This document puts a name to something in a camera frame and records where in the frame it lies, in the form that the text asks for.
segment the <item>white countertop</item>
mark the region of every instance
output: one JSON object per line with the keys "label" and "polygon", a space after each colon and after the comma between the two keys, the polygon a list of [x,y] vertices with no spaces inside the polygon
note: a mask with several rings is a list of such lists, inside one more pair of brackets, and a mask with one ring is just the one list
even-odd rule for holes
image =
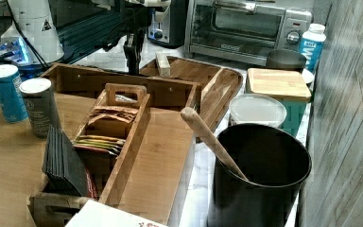
{"label": "white countertop", "polygon": [[[155,53],[162,51],[166,55],[183,58],[183,47],[176,49],[168,49],[147,40],[144,42],[143,51],[141,54],[140,68],[155,59]],[[196,55],[195,61],[203,61],[211,64],[216,64],[223,67],[229,67],[238,71],[243,75],[243,85],[239,94],[244,93],[245,81],[247,77],[248,65],[241,62],[227,61],[207,56]],[[102,49],[89,55],[88,57],[76,62],[75,64],[85,66],[95,66],[103,69],[111,69],[127,72],[128,67],[121,45],[116,46],[109,52]],[[305,109],[304,116],[302,117],[302,124],[300,125],[299,132],[296,138],[305,145],[305,138],[308,127],[309,105]],[[215,135],[225,130],[228,125],[229,111],[225,114],[222,121],[216,128]],[[179,227],[204,227],[206,226],[206,217],[208,213],[208,206],[211,196],[212,181],[214,177],[215,155],[203,143],[196,144],[195,159],[193,173],[191,176],[190,184],[188,186],[187,198],[181,214],[181,222]],[[293,207],[290,217],[285,227],[293,227],[295,214],[297,208],[297,201]]]}

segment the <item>stack of napkins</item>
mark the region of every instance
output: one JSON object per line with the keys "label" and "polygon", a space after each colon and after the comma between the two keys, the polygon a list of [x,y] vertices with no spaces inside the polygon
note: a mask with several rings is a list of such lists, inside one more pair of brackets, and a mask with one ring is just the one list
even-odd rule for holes
{"label": "stack of napkins", "polygon": [[90,197],[84,164],[61,129],[49,128],[43,158],[43,172],[49,178],[46,191]]}
{"label": "stack of napkins", "polygon": [[112,208],[97,201],[87,201],[66,227],[119,226],[119,227],[165,227],[152,220],[141,218]]}

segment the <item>toaster oven door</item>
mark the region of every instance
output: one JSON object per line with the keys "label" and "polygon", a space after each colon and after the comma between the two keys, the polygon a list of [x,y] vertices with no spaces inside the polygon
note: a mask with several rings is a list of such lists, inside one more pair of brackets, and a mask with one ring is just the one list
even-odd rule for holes
{"label": "toaster oven door", "polygon": [[196,4],[191,45],[265,59],[279,40],[285,9],[256,5],[246,10],[234,2]]}

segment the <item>white lid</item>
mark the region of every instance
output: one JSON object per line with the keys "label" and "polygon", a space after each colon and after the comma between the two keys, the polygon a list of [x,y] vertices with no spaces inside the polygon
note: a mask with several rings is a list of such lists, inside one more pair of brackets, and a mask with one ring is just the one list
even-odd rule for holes
{"label": "white lid", "polygon": [[49,89],[50,87],[51,87],[51,80],[36,78],[24,81],[20,85],[19,89],[21,92],[26,94],[37,94],[45,91],[46,89]]}
{"label": "white lid", "polygon": [[0,78],[10,77],[18,72],[18,68],[12,64],[0,65]]}
{"label": "white lid", "polygon": [[311,24],[309,25],[308,30],[314,33],[323,34],[323,32],[325,31],[325,26],[320,24]]}
{"label": "white lid", "polygon": [[282,103],[269,96],[244,94],[230,103],[231,118],[237,123],[255,123],[278,128],[287,111]]}
{"label": "white lid", "polygon": [[304,69],[302,70],[302,78],[304,79],[304,82],[308,84],[314,81],[315,76],[313,73],[308,71],[308,69]]}

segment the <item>toaster oven knob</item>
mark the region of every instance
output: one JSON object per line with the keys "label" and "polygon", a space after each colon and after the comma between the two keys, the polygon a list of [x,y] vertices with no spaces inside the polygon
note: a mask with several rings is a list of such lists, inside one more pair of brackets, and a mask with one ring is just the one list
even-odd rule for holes
{"label": "toaster oven knob", "polygon": [[296,44],[300,40],[300,34],[297,31],[291,31],[287,34],[287,42],[289,44]]}
{"label": "toaster oven knob", "polygon": [[162,34],[161,31],[155,31],[155,33],[154,33],[154,38],[157,40],[161,40],[163,36],[164,35]]}

